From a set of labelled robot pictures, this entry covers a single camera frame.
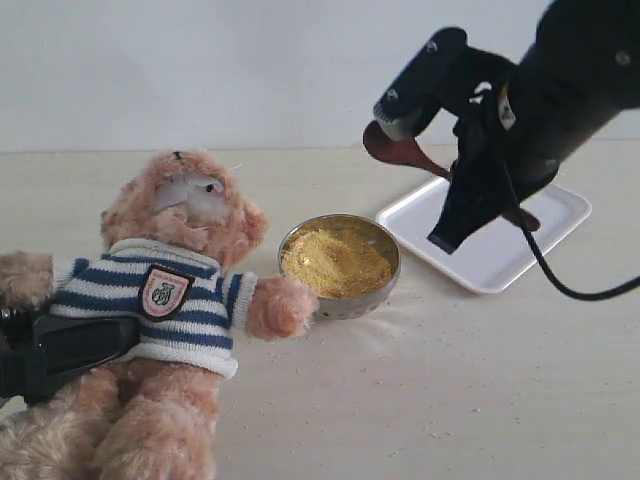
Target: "sweater badge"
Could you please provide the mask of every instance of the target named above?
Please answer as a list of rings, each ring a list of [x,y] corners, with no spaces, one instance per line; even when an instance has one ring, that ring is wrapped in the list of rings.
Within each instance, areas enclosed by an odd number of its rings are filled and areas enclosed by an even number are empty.
[[[142,314],[152,321],[167,319],[182,307],[193,280],[189,275],[151,265],[138,292]]]

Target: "white tray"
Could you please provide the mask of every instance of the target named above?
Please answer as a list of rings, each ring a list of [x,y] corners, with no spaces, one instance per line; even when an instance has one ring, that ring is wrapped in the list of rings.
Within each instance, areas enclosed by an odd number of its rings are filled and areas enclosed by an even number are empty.
[[[505,290],[537,262],[522,231],[502,217],[469,237],[453,255],[427,240],[440,216],[448,187],[443,179],[428,182],[380,211],[376,221],[407,250],[465,288],[479,294]],[[530,197],[522,207],[542,224],[534,238],[544,254],[591,214],[588,200],[553,184]]]

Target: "teddy bear face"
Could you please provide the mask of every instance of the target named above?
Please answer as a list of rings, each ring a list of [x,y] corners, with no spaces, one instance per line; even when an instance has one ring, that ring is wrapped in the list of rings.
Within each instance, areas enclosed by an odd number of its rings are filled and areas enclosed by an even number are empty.
[[[160,152],[102,213],[105,247],[146,238],[215,258],[226,270],[264,238],[267,219],[204,150]]]

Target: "power cord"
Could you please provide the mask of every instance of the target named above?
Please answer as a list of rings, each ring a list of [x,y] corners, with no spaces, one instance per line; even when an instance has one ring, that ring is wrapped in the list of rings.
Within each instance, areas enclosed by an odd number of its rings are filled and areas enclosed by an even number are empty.
[[[504,161],[500,162],[500,170],[504,179],[504,184],[507,187],[507,193],[509,194],[509,196],[511,197],[511,202],[514,206],[514,210],[516,211],[516,213],[519,215],[519,218],[521,220],[521,224],[524,225],[524,218],[522,216],[522,214],[520,213],[520,202],[518,202],[518,197],[516,195],[516,192],[513,188],[513,183],[511,182],[511,176],[509,175],[509,170],[507,169],[507,165]],[[582,301],[586,301],[586,302],[598,302],[598,301],[602,301],[602,300],[610,300],[614,297],[618,297],[620,295],[623,295],[625,293],[630,292],[631,290],[633,290],[634,288],[637,288],[638,286],[640,286],[640,276],[636,277],[634,279],[629,280],[628,282],[625,282],[621,285],[618,285],[617,287],[611,288],[609,290],[605,290],[602,292],[596,292],[596,293],[581,293],[581,292],[576,292],[575,290],[570,289],[569,287],[567,287],[566,285],[564,285],[553,273],[553,271],[551,270],[551,268],[549,267],[549,264],[547,263],[547,261],[544,258],[544,255],[542,254],[542,252],[540,251],[540,248],[538,247],[538,244],[536,243],[535,239],[533,238],[533,235],[531,234],[531,232],[529,232],[527,229],[522,228],[522,233],[524,233],[524,237],[527,240],[527,243],[529,244],[529,247],[531,248],[531,251],[533,252],[533,255],[535,256],[536,260],[538,261],[538,264],[540,265],[540,267],[542,268],[542,271],[544,272],[545,276],[549,279],[549,281],[553,284],[554,287],[556,287],[561,293],[565,294],[568,297],[573,298],[574,300],[582,300]]]

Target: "blue and white striped sweater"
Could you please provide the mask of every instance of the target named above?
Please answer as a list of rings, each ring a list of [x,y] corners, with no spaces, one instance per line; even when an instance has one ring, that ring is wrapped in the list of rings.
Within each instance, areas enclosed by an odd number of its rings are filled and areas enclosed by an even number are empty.
[[[230,329],[244,326],[257,277],[250,272],[222,277],[218,262],[209,257],[130,239],[96,260],[54,259],[50,312],[73,318],[142,315],[141,289],[152,266],[189,277],[190,289],[168,318],[141,320],[140,344],[120,361],[142,357],[181,362],[233,377],[238,364]]]

